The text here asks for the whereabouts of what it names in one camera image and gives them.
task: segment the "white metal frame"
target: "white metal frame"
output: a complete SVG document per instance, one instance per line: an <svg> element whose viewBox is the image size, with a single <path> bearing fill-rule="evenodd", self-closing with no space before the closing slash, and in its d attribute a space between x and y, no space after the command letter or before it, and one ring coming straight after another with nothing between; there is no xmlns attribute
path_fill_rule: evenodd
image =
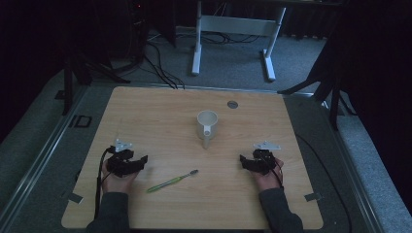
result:
<svg viewBox="0 0 412 233"><path fill-rule="evenodd" d="M275 71L273 69L272 54L278 37L279 29L286 8L281 8L275 20L262 20L241 17L215 17L202 15L202 2L197 2L197 22L196 22L196 46L194 49L193 64L191 73L199 75L200 56L202 45L200 44L202 31L213 31L222 33L245 34L255 36L270 37L267 50L263 50L263 61L266 66L267 77L270 81L275 81Z"/></svg>

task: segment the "table leg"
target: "table leg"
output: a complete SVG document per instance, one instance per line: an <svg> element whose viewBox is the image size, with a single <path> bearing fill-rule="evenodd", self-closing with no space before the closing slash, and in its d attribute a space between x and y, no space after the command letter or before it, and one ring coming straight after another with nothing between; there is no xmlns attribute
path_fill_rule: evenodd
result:
<svg viewBox="0 0 412 233"><path fill-rule="evenodd" d="M194 48L193 64L191 68L191 73L195 76L199 75L200 72L200 55L202 54L201 40L201 19L202 19L202 2L197 2L197 20L196 20L196 46Z"/></svg>
<svg viewBox="0 0 412 233"><path fill-rule="evenodd" d="M272 58L270 57L270 55L272 54L273 48L275 47L275 42L276 42L276 39L278 38L278 34L279 34L279 30L282 25L282 20L285 14L285 10L286 8L281 8L279 10L279 13L277 14L277 18L276 18L276 26L274 28L273 35L270 37L269 46L267 47L267 50L263 50L263 60L266 66L267 78L270 81L276 80L275 71L273 69L273 64L272 64Z"/></svg>

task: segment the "metal stand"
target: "metal stand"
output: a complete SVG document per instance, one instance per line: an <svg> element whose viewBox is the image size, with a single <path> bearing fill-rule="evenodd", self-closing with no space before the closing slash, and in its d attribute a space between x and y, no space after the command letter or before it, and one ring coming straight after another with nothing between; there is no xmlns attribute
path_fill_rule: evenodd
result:
<svg viewBox="0 0 412 233"><path fill-rule="evenodd" d="M342 68L340 62L340 60L335 61L334 67L331 70L325 70L322 73L316 75L315 77L311 77L309 75L306 81L299 83L291 88L279 90L278 94L291 95L306 86L309 86L316 82L321 82L313 96L317 101L325 101L330 92L332 92L329 121L333 129L338 130L336 121L342 81L342 74L340 72Z"/></svg>
<svg viewBox="0 0 412 233"><path fill-rule="evenodd" d="M202 2L197 2L197 22L196 22L196 46L194 49L193 64L191 73L195 76L199 75L200 56L202 46L200 44L202 31L213 31L222 33L245 34L256 36L270 37L270 42L267 50L263 50L263 62L266 67L267 78L270 81L275 81L275 71L273 69L272 54L275 46L276 38L286 8L280 8L276 20L261 20L240 17L215 17L202 15Z"/></svg>
<svg viewBox="0 0 412 233"><path fill-rule="evenodd" d="M72 52L64 63L64 110L62 113L64 116L73 104L73 73L76 75L79 84L91 84L92 77L87 66L109 77L116 83L130 83L130 81L120 78L104 66L93 62L80 51Z"/></svg>

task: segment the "wooden table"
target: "wooden table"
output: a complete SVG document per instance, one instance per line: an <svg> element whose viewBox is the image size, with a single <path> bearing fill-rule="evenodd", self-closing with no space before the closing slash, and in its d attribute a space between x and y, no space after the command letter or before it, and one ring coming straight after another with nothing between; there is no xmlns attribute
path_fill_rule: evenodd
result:
<svg viewBox="0 0 412 233"><path fill-rule="evenodd" d="M230 109L228 101L236 101L238 108ZM207 150L196 135L196 116L202 110L219 115L218 132ZM69 201L63 226L85 228L93 220L99 160L117 138L133 143L136 159L149 156L129 198L131 228L267 229L258 189L239 161L239 154L252 158L253 144L264 141L282 148L273 152L285 161L284 185L291 211L302 218L305 229L323 226L317 202L304 198L313 189L280 95L115 88L73 191L84 200ZM193 169L199 173L146 192Z"/></svg>

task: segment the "green toothbrush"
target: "green toothbrush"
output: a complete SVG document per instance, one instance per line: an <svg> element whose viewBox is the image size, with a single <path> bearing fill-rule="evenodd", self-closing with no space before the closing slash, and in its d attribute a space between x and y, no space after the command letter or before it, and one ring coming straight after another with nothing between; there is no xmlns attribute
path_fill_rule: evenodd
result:
<svg viewBox="0 0 412 233"><path fill-rule="evenodd" d="M174 179L172 179L172 180L170 180L170 181L168 181L168 182L161 183L161 184L159 184L159 185L153 186L153 187L149 188L149 189L147 190L147 192L157 191L157 190L159 190L159 189L161 189L161 188L163 188L163 187L165 187L165 186L168 186L169 184L177 183L177 182L181 181L183 178L186 178L186 177L188 177L188 176L194 175L194 174L196 174L197 172L198 172L198 170L193 170L193 171L191 171L190 173L188 173L188 174L186 174L186 175L184 175L184 176L177 177L177 178L174 178Z"/></svg>

